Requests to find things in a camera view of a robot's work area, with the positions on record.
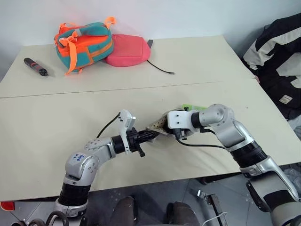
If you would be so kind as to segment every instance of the floor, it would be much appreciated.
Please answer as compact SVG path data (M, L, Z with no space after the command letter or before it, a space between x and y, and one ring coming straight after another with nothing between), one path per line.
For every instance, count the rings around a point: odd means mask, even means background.
M166 207L170 202L182 201L195 211L200 223L215 216L213 207L196 196L198 189L207 194L217 194L229 226L272 226L269 214L263 213L253 203L242 175L218 180L208 185L197 179L184 179L140 186L109 189L89 194L86 216L89 225L108 225L109 217L119 199L134 195L139 210L138 226L163 223ZM28 222L34 218L46 221L52 211L53 202L16 202L16 210L0 209L0 225L10 226L19 220ZM218 226L215 219L206 224Z

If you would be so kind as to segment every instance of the green object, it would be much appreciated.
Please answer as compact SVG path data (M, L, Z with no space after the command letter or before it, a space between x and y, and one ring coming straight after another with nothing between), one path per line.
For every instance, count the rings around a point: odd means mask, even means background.
M202 110L207 109L206 107L183 104L182 108L185 108L185 107L188 107L188 111L191 111L191 110L202 111Z

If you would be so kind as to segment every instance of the white table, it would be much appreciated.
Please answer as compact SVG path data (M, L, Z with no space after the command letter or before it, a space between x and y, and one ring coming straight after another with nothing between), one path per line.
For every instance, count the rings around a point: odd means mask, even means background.
M23 62L29 57L48 70L45 78ZM175 72L170 75L144 62L113 67L97 62L82 73L64 76L67 68L54 45L24 46L0 82L1 97L84 91L136 89L253 78L222 36L154 40L150 61Z
M0 200L58 195L68 156L120 109L135 115L135 127L143 129L183 103L227 105L277 164L301 161L300 141L255 80L2 98ZM112 124L103 135L117 133ZM219 144L212 134L194 134L187 143ZM123 153L105 163L92 190L238 171L231 155L218 148L186 147L158 137L142 149L144 158Z
M44 78L24 65L30 57L48 69ZM65 161L80 151L120 109L144 129L162 113L192 104L227 105L278 164L301 160L301 143L222 36L154 40L148 63L116 68L98 62L64 76L52 45L23 47L0 83L0 200L58 195ZM112 124L104 136L118 134ZM195 134L191 144L219 144ZM190 148L158 137L142 144L146 157L120 154L99 170L92 190L238 171L222 149Z

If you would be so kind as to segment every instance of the orange strap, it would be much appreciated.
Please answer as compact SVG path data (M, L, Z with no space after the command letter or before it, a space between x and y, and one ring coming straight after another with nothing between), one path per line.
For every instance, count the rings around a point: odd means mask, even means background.
M66 24L70 24L73 27L79 27L76 23L62 23L62 24L60 24L60 29L63 28L63 27L67 27Z
M109 29L111 24L116 24L116 19L113 16L109 16L104 21L105 26Z
M69 70L65 73L65 75L69 74L70 72L72 72L75 67L76 67L76 63L77 63L77 53L76 53L76 46L75 46L75 42L77 41L77 32L74 31L72 33L72 35L70 35L68 38L60 38L60 43L63 46L69 46L69 53L70 53L70 66L69 66Z

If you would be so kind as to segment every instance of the pink bag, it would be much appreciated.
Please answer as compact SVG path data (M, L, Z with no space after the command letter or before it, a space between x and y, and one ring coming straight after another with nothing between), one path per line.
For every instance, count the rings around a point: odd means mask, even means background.
M126 34L112 35L114 50L105 61L115 67L128 67L149 59L151 49L139 36Z

